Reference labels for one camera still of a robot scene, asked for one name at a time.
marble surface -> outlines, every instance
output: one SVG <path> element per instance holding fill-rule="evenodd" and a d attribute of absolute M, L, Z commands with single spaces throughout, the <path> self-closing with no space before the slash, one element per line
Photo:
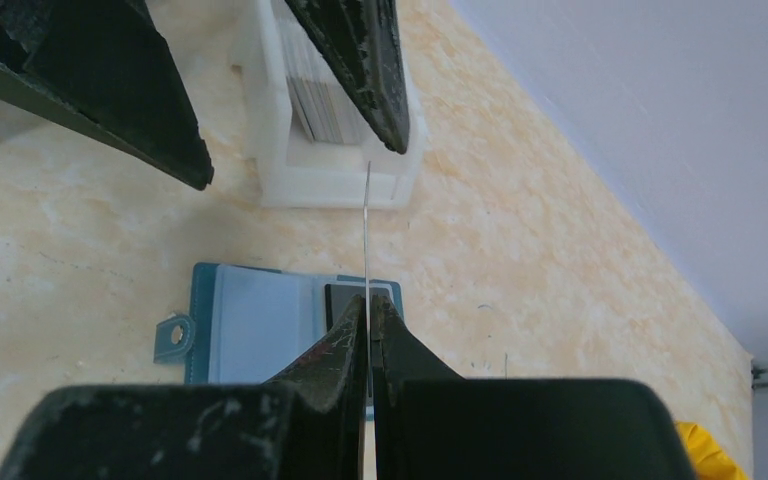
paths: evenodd
<path fill-rule="evenodd" d="M 181 380 L 151 349 L 194 263 L 363 271 L 358 211 L 256 205 L 235 2 L 149 4 L 214 185 L 0 103 L 0 460 L 57 386 Z M 370 215 L 371 267 L 413 332 L 464 375 L 640 379 L 751 471 L 749 356 L 448 3 L 399 9 L 431 148 L 410 206 Z"/>

white plastic container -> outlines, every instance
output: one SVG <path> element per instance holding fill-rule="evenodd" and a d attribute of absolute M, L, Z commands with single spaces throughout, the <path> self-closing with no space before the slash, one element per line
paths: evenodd
<path fill-rule="evenodd" d="M 404 207 L 419 174 L 427 137 L 407 63 L 410 140 L 404 155 L 387 150 L 365 123 L 368 131 L 360 145 L 311 142 L 293 115 L 270 0 L 245 1 L 229 57 L 232 65 L 242 68 L 247 154 L 257 161 L 261 205 L 363 207 L 367 163 L 371 162 L 369 207 Z"/>

blue card holder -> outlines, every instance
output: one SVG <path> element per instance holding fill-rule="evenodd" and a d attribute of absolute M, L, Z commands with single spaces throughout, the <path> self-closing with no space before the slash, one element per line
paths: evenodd
<path fill-rule="evenodd" d="M 362 286 L 363 278 L 198 263 L 193 267 L 189 315 L 176 315 L 157 326 L 155 362 L 184 363 L 186 384 L 263 381 L 325 334 L 325 285 Z M 404 318 L 397 282 L 371 280 L 370 285 L 385 289 Z M 270 295 L 276 298 L 264 298 Z M 284 305 L 276 306 L 274 300 Z M 269 321 L 261 314 L 276 308 L 283 308 L 277 316 L 284 324 L 255 323 Z M 276 339 L 280 345 L 273 348 L 268 342 Z"/>

yellow object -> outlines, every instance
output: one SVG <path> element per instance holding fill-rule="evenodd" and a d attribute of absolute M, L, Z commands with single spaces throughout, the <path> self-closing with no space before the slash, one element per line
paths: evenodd
<path fill-rule="evenodd" d="M 676 422 L 676 429 L 699 480 L 749 480 L 707 430 L 685 422 Z"/>

stack of cards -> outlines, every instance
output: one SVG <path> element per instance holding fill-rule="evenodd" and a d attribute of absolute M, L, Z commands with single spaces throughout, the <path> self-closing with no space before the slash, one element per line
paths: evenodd
<path fill-rule="evenodd" d="M 273 0 L 293 111 L 314 142 L 358 145 L 369 130 L 284 0 Z"/>

